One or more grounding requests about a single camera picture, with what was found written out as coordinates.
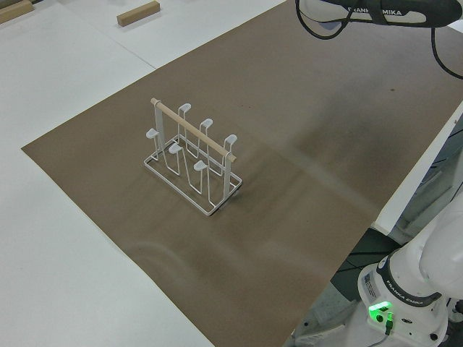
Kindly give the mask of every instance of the brown paper sheet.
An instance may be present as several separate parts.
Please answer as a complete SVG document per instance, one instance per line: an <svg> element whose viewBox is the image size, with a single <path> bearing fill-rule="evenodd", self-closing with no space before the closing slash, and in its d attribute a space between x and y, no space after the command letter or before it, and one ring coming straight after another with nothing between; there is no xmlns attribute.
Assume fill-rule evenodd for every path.
<svg viewBox="0 0 463 347"><path fill-rule="evenodd" d="M291 1L24 151L216 346L281 346L462 99L428 36L356 24L319 41ZM463 70L463 38L438 44ZM212 217L143 167L151 97L238 136L244 183Z"/></svg>

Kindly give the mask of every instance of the vertical support post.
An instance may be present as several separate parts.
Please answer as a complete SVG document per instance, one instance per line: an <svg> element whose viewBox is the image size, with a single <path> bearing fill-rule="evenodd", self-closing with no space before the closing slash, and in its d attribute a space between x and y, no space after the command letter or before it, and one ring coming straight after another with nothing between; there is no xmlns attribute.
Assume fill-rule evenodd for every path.
<svg viewBox="0 0 463 347"><path fill-rule="evenodd" d="M156 130L159 132L159 145L161 150L166 149L166 137L164 136L164 124L162 119L162 111L154 105L154 122L156 123Z"/></svg>
<svg viewBox="0 0 463 347"><path fill-rule="evenodd" d="M229 155L232 152L228 152L225 155L225 170L224 170L224 199L230 194L230 173L232 172L232 162L229 160Z"/></svg>

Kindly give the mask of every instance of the wooden handle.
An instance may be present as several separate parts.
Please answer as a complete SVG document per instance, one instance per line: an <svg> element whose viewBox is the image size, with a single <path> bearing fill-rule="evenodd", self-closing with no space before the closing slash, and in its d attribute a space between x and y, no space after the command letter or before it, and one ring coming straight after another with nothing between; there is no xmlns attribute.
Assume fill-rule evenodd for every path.
<svg viewBox="0 0 463 347"><path fill-rule="evenodd" d="M171 117L173 120L175 120L176 123L180 124L182 127L184 127L186 130L191 132L193 135L195 135L198 139L203 141L205 144L207 144L209 147L213 148L218 154L220 154L223 157L226 157L227 154L229 154L225 148L220 146L217 142L212 140L210 137L206 136L202 132L200 132L198 129L196 129L193 125L185 121L181 116L173 112L169 107L164 105L161 101L152 98L151 103L159 108L161 111L163 111L167 116ZM235 157L233 154L228 155L228 159L233 163L237 157Z"/></svg>

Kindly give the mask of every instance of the cable connector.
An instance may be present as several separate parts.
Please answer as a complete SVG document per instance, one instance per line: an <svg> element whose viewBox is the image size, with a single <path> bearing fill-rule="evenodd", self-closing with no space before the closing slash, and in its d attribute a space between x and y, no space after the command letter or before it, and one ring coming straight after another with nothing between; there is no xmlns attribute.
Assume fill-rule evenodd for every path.
<svg viewBox="0 0 463 347"><path fill-rule="evenodd" d="M391 333L392 327L394 326L392 322L392 312L388 313L388 320L386 320L386 335L389 335Z"/></svg>

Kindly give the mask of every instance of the green light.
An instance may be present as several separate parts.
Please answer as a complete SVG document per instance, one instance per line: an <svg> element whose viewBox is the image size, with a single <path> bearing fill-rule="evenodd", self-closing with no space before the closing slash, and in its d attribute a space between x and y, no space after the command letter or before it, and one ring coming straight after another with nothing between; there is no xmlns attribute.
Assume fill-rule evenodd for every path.
<svg viewBox="0 0 463 347"><path fill-rule="evenodd" d="M389 301L383 301L383 302L380 302L379 304L368 307L368 309L370 310L370 312L376 311L377 309L384 312L384 311L387 311L389 307L391 307L391 303Z"/></svg>

